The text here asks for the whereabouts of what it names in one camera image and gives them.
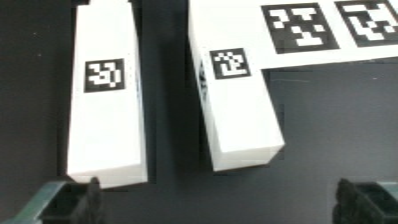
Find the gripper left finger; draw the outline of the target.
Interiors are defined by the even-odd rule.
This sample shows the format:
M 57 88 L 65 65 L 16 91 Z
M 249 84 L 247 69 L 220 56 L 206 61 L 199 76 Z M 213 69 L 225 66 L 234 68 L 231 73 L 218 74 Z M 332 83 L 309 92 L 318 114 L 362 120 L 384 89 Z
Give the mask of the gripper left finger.
M 48 182 L 0 224 L 103 224 L 99 180 Z

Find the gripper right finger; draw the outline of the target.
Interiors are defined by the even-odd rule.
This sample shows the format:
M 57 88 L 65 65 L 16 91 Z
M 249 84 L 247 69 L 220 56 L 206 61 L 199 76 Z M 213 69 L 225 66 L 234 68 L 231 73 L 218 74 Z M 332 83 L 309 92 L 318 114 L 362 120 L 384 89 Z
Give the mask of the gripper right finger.
M 398 224 L 398 182 L 341 179 L 334 224 Z

